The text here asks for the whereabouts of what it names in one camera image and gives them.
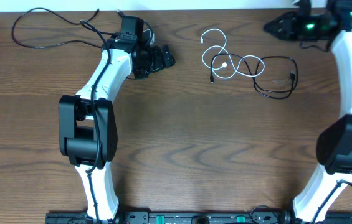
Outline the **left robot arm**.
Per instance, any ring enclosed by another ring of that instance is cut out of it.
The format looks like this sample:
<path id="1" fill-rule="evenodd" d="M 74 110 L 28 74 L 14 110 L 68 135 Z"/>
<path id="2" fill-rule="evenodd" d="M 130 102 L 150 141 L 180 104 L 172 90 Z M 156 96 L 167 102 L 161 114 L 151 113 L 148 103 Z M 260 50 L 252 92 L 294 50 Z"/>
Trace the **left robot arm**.
<path id="1" fill-rule="evenodd" d="M 100 63 L 89 81 L 75 95 L 63 95 L 59 101 L 60 152 L 82 180 L 87 223 L 124 221 L 111 171 L 118 144 L 113 102 L 120 87 L 130 75 L 142 80 L 175 64 L 167 45 L 154 45 L 155 35 L 146 21 L 121 18 L 120 31 L 102 40 Z"/>

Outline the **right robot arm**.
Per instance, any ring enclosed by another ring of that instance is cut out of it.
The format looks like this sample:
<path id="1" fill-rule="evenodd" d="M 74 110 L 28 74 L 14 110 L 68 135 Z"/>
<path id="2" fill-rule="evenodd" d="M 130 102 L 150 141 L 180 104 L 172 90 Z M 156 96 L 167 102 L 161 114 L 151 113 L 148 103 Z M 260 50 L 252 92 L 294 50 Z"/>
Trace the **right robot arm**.
<path id="1" fill-rule="evenodd" d="M 352 187 L 352 1 L 328 1 L 323 14 L 312 14 L 310 1 L 296 1 L 286 12 L 264 25 L 280 40 L 312 48 L 319 40 L 335 57 L 340 86 L 340 115 L 316 143 L 317 165 L 305 188 L 279 215 L 280 223 L 346 223 L 352 214 L 331 215 L 328 209 L 347 187 Z"/>

